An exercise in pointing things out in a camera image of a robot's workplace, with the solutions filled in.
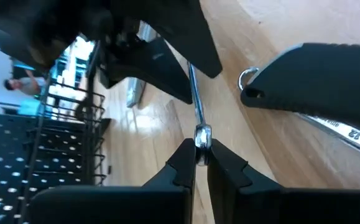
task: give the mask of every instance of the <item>wooden surface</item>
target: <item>wooden surface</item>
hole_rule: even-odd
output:
[[[360,152],[292,113],[246,108],[237,79],[300,42],[360,43],[360,1],[201,0],[223,72],[198,74],[213,136],[259,172],[287,187],[360,189]],[[185,60],[178,56],[184,66]],[[142,185],[195,127],[193,105],[147,85],[138,107],[126,108],[126,81],[105,90],[108,185]],[[214,223],[206,168],[198,167],[194,223]]]

